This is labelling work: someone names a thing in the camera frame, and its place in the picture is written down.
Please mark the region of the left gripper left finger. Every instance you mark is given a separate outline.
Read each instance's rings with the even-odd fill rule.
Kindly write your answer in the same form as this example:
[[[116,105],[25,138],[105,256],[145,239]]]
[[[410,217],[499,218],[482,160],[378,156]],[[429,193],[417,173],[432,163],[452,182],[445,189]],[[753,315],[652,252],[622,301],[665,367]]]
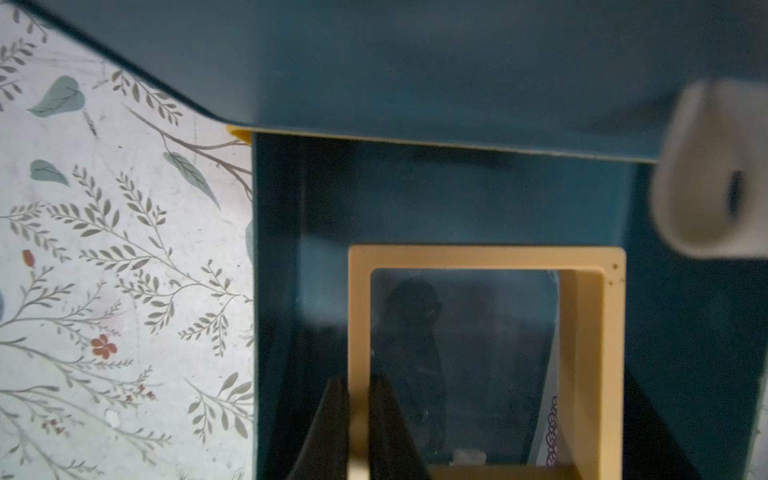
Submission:
[[[342,377],[325,387],[290,480],[345,480],[348,464],[349,395]]]

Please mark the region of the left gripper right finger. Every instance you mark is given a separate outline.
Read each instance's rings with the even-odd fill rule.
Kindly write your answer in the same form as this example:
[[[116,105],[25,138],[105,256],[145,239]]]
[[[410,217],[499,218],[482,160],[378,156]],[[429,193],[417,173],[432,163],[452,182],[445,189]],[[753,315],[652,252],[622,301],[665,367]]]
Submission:
[[[394,389],[383,375],[371,377],[369,467],[373,480],[431,480],[412,440]]]

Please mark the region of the large yellow wooden brooch box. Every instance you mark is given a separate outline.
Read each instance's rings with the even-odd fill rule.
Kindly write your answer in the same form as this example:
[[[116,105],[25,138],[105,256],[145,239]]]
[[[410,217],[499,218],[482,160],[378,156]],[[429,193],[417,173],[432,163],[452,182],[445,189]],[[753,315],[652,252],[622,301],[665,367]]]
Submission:
[[[626,254],[619,247],[354,245],[348,251],[349,479],[369,479],[370,277],[374,270],[557,270],[559,454],[565,466],[433,466],[435,479],[622,476]]]

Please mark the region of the teal three-drawer cabinet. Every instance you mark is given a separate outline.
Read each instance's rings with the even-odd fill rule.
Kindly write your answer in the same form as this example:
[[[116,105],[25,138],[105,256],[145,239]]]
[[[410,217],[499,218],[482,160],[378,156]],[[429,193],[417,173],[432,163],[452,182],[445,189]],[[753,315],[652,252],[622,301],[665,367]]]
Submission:
[[[634,478],[739,479],[767,359],[767,264],[654,232],[682,89],[765,80],[763,1],[24,1],[255,130],[259,474],[341,372],[356,242],[623,245]]]

